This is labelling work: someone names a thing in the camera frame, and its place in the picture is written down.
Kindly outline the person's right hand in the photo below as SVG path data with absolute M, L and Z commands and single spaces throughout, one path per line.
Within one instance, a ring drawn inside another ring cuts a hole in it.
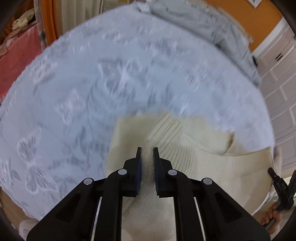
M 277 226 L 281 221 L 281 213 L 276 210 L 276 207 L 277 203 L 273 203 L 260 220 L 260 224 L 265 225 L 268 224 L 272 218 L 274 219 L 273 225 L 267 230 L 270 235 L 275 232 Z

